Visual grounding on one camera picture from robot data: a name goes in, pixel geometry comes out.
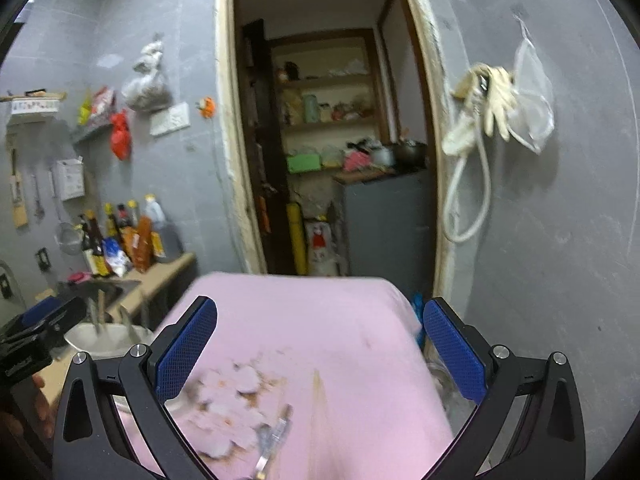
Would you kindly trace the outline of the person's left hand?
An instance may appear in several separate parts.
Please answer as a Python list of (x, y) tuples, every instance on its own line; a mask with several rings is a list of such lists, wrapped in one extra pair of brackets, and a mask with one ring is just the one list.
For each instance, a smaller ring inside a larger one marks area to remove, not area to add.
[(16, 408), (1, 412), (1, 425), (14, 436), (24, 436), (22, 421), (15, 417), (16, 413), (20, 413), (41, 437), (46, 440), (53, 437), (54, 411), (43, 394), (45, 385), (46, 382), (40, 374), (33, 374), (32, 378), (19, 382), (9, 390), (10, 399), (16, 403)]

